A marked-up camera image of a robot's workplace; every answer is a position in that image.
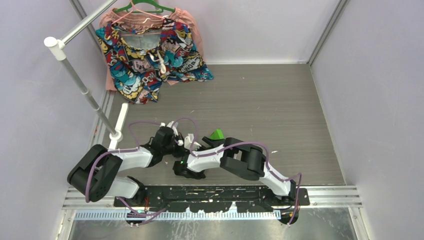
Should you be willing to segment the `metal clothes rack pole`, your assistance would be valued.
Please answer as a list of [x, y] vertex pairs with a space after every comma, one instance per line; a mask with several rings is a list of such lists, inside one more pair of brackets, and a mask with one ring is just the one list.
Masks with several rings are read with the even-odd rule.
[[119, 129], [116, 129], [112, 126], [109, 119], [106, 117], [106, 114], [103, 112], [102, 108], [93, 98], [91, 91], [87, 88], [87, 86], [83, 83], [82, 79], [72, 66], [72, 64], [67, 59], [67, 56], [64, 52], [64, 48], [70, 43], [77, 35], [79, 35], [82, 31], [88, 28], [91, 23], [97, 19], [103, 12], [105, 12], [109, 7], [111, 7], [115, 3], [114, 0], [105, 0], [102, 5], [100, 5], [97, 9], [95, 9], [90, 14], [83, 17], [80, 22], [75, 25], [71, 30], [66, 33], [62, 38], [57, 39], [53, 36], [48, 36], [44, 39], [44, 45], [50, 50], [52, 55], [55, 57], [57, 61], [59, 61], [67, 72], [70, 74], [73, 82], [76, 84], [80, 93], [84, 96], [86, 101], [89, 103], [91, 108], [96, 112], [100, 122], [106, 127], [109, 131], [109, 138], [111, 140], [121, 140], [122, 132]]

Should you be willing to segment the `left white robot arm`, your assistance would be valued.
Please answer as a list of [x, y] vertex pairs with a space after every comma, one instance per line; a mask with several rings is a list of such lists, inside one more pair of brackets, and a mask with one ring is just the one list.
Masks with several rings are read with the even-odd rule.
[[184, 139], [176, 128], [161, 126], [149, 142], [136, 148], [107, 149], [92, 146], [67, 176], [67, 182], [85, 196], [88, 202], [116, 197], [135, 207], [145, 203], [146, 187], [135, 177], [119, 177], [119, 172], [135, 168], [151, 168], [164, 156], [180, 157]]

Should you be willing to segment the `colorful patterned shirt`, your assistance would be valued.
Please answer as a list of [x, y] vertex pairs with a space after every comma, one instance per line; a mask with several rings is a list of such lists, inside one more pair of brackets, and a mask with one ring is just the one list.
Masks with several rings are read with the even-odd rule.
[[95, 34], [107, 66], [106, 90], [132, 104], [157, 102], [165, 82], [213, 79], [196, 20], [186, 10], [154, 17], [112, 9]]

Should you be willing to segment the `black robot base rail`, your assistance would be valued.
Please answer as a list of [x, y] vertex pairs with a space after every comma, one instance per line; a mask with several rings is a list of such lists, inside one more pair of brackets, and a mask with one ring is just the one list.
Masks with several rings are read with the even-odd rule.
[[295, 205], [308, 206], [306, 188], [295, 188], [288, 196], [276, 195], [265, 185], [144, 185], [132, 198], [122, 203], [115, 198], [115, 207], [162, 209], [172, 213], [228, 212], [232, 205], [238, 213], [268, 213]]

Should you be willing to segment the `green clothes hanger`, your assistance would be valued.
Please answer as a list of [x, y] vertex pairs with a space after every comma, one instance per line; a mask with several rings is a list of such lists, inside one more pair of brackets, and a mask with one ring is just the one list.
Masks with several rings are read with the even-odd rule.
[[162, 14], [164, 12], [174, 13], [175, 7], [164, 6], [158, 0], [130, 0], [126, 6], [114, 8], [114, 13], [148, 13]]

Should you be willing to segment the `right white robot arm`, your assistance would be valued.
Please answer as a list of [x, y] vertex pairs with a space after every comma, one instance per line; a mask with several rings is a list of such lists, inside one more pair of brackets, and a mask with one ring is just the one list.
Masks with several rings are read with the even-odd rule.
[[291, 205], [298, 196], [296, 182], [278, 172], [269, 162], [269, 152], [257, 142], [245, 142], [228, 137], [212, 139], [203, 137], [206, 145], [194, 143], [186, 146], [181, 160], [173, 164], [175, 175], [187, 179], [204, 179], [205, 170], [221, 168], [247, 180], [259, 181], [277, 196], [283, 205]]

